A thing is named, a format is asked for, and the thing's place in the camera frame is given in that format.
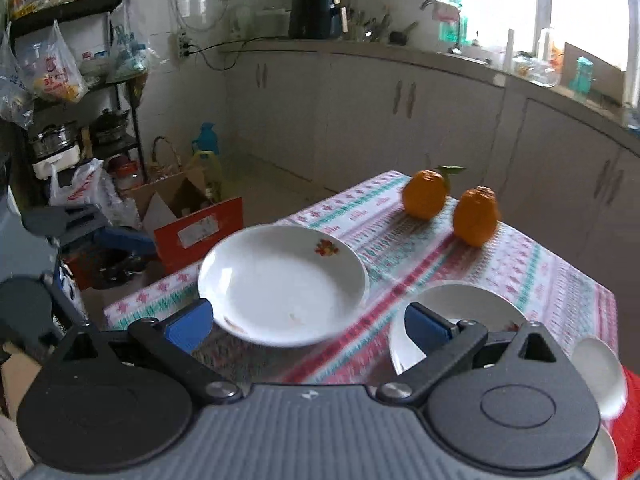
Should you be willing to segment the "white ceramic bowl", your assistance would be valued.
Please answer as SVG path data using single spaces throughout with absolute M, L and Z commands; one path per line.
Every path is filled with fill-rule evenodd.
M 601 418 L 620 416 L 626 408 L 628 389 L 615 352 L 601 339 L 586 337 L 574 345 L 570 360 L 596 399 Z
M 491 332 L 520 327 L 526 317 L 495 292 L 483 287 L 456 281 L 431 284 L 412 298 L 451 323 L 474 320 L 483 323 Z M 401 307 L 390 323 L 388 344 L 390 359 L 397 375 L 425 358 L 425 354 L 409 338 L 405 329 L 405 310 Z

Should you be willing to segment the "white kitchen cabinets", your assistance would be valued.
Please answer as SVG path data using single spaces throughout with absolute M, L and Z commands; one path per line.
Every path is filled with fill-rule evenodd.
M 639 139 L 617 118 L 448 54 L 341 41 L 224 49 L 233 140 L 331 191 L 457 165 L 502 218 L 612 290 L 639 364 Z

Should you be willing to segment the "chrome kitchen faucet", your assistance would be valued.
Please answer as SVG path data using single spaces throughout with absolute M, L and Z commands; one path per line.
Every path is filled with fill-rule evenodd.
M 447 0 L 424 0 L 420 10 L 432 9 L 432 19 L 439 23 L 454 24 L 460 20 L 460 6 Z

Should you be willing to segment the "red cardboard box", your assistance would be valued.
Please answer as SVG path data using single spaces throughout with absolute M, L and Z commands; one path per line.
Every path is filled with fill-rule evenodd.
M 243 200 L 230 198 L 155 230 L 157 255 L 165 273 L 173 274 L 201 261 L 221 240 L 243 228 Z

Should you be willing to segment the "patterned red green tablecloth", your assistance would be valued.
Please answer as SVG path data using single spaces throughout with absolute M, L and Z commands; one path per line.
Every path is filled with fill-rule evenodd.
M 428 285 L 460 281 L 509 300 L 543 322 L 565 351 L 587 336 L 618 347 L 615 297 L 512 226 L 500 224 L 483 248 L 454 238 L 454 203 L 430 223 L 402 211 L 408 178 L 387 171 L 284 218 L 340 238 L 366 266 L 369 302 L 360 321 L 326 344 L 301 349 L 255 346 L 213 330 L 194 356 L 235 382 L 358 384 L 390 362 L 388 331 L 397 310 Z

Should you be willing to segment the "large bumpy orange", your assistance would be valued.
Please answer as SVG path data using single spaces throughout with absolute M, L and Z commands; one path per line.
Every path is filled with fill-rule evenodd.
M 495 235 L 500 221 L 497 196 L 491 188 L 477 186 L 465 191 L 459 198 L 452 228 L 462 242 L 482 248 Z

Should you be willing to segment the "orange with green leaf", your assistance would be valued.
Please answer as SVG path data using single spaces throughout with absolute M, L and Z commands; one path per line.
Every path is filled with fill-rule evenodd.
M 451 190 L 450 177 L 464 170 L 461 166 L 442 165 L 417 172 L 401 192 L 405 213 L 419 220 L 432 220 L 446 204 Z

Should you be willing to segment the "blue thermos jug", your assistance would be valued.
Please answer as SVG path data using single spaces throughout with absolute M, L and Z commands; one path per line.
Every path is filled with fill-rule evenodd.
M 198 137 L 192 141 L 192 151 L 213 152 L 216 156 L 220 155 L 218 136 L 212 122 L 201 124 Z

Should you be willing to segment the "black metal storage rack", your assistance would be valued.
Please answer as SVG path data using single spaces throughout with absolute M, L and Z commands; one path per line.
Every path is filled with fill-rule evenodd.
M 131 81 L 145 74 L 145 70 L 116 77 L 113 72 L 116 58 L 111 55 L 107 61 L 112 64 L 108 66 L 108 77 L 104 84 L 89 88 L 60 29 L 60 22 L 76 21 L 94 14 L 112 14 L 122 10 L 127 18 L 129 3 L 131 0 L 78 0 L 51 6 L 11 22 L 1 36 L 1 119 L 14 122 L 15 125 L 28 130 L 34 119 L 36 100 L 77 104 L 90 91 L 103 87 L 117 87 L 119 84 L 126 84 L 131 93 Z M 30 34 L 45 28 L 44 25 L 51 25 L 50 35 L 45 42 L 42 55 L 36 59 L 37 70 L 30 81 L 14 56 L 13 36 Z M 67 129 L 66 126 L 44 129 L 38 136 L 30 138 L 34 141 L 32 152 L 35 162 L 32 168 L 39 180 L 50 178 L 52 169 L 60 172 L 77 165 L 80 161 L 80 147 L 76 139 L 77 133 L 74 133 L 76 130 L 72 128 L 73 134 L 68 140 L 60 140 L 62 138 L 59 133 Z M 35 144 L 49 138 L 58 142 L 60 146 L 55 146 L 51 154 L 47 152 L 48 148 L 45 150 L 47 153 L 37 154 Z

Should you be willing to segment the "teal bottle on counter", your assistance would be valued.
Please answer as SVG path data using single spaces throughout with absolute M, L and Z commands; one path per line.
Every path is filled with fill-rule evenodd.
M 593 62 L 589 58 L 580 56 L 576 60 L 576 70 L 573 80 L 574 91 L 581 96 L 588 96 L 593 78 Z

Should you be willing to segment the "black air fryer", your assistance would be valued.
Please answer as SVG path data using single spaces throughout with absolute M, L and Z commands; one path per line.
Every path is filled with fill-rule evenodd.
M 343 0 L 291 0 L 288 36 L 298 40 L 336 39 L 348 33 Z

